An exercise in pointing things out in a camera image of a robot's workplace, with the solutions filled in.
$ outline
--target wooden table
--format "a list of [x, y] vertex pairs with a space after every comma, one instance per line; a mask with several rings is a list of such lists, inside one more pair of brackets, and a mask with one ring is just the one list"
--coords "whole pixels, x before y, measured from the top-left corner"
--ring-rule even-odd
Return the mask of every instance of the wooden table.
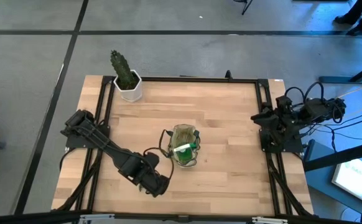
[[[101, 80], [102, 76], [86, 76], [78, 109], [95, 111]], [[285, 92], [284, 83], [269, 80], [269, 84], [276, 105], [275, 98]], [[200, 131], [202, 139], [197, 165], [189, 169], [175, 166], [166, 193], [153, 198], [120, 176], [111, 158], [105, 154], [94, 212], [274, 214], [268, 169], [259, 142], [259, 126], [250, 120], [250, 116], [258, 113], [254, 85], [143, 82], [143, 92], [142, 99], [135, 103], [122, 100], [115, 92], [109, 121], [110, 138], [121, 147], [142, 153], [148, 147], [158, 145], [163, 129], [172, 129], [176, 124], [192, 124]], [[86, 149], [76, 149], [64, 160], [52, 208], [61, 206], [78, 185], [85, 155]], [[157, 170], [169, 176], [171, 162], [159, 156]], [[305, 209], [312, 212], [301, 160], [290, 153], [283, 153], [283, 159], [288, 186]], [[88, 186], [83, 208], [89, 191]], [[284, 212], [279, 186], [278, 195]]]

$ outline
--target green plant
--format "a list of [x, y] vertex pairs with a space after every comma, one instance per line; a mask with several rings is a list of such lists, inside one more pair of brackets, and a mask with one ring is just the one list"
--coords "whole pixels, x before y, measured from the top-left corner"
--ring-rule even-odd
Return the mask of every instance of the green plant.
[[137, 85], [137, 80], [130, 71], [129, 64], [121, 53], [112, 50], [111, 63], [118, 74], [118, 86], [121, 90], [132, 90]]

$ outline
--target white pot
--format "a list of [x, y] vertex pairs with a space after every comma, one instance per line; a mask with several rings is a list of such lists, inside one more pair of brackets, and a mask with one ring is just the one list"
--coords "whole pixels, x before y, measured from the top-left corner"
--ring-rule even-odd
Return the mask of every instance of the white pot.
[[126, 100], [128, 102], [133, 103], [133, 102], [141, 99], [141, 97], [142, 97], [142, 79], [135, 70], [131, 70], [131, 72], [136, 74], [139, 79], [138, 84], [136, 85], [136, 87], [133, 90], [121, 90], [117, 83], [119, 76], [116, 76], [116, 78], [114, 79], [114, 84], [116, 85], [116, 88], [118, 88], [118, 90], [120, 91], [121, 98], [123, 98], [124, 100]]

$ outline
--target gray floor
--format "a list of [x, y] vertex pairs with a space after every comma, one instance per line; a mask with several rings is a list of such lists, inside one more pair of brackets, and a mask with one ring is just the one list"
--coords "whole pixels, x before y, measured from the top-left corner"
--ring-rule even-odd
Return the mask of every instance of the gray floor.
[[[0, 0], [0, 29], [73, 29], [82, 1]], [[351, 2], [255, 0], [90, 1], [82, 30], [346, 30], [332, 24]], [[0, 215], [11, 213], [37, 132], [62, 66], [70, 36], [0, 35]], [[320, 75], [352, 75], [362, 70], [362, 37], [236, 35], [79, 36], [53, 117], [26, 212], [50, 209], [65, 138], [59, 131], [74, 112], [85, 75], [112, 75], [109, 53], [116, 49], [141, 75], [281, 78], [287, 87], [306, 89]], [[326, 97], [359, 86], [325, 85]], [[312, 96], [318, 95], [314, 90]], [[300, 100], [296, 93], [295, 101]], [[362, 108], [362, 90], [348, 95], [347, 113]], [[362, 125], [340, 131], [362, 137]], [[330, 135], [314, 138], [330, 145]], [[339, 150], [362, 144], [336, 137]], [[340, 218], [344, 205], [310, 190], [317, 215]], [[355, 220], [351, 210], [345, 220]]]

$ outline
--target potted cactus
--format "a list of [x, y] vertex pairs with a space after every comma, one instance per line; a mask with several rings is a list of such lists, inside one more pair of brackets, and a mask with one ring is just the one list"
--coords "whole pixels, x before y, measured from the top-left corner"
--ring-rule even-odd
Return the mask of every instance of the potted cactus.
[[142, 97], [142, 80], [135, 70], [130, 70], [127, 60], [119, 52], [112, 50], [111, 63], [118, 74], [114, 84], [121, 94], [121, 98], [128, 102], [135, 102]]

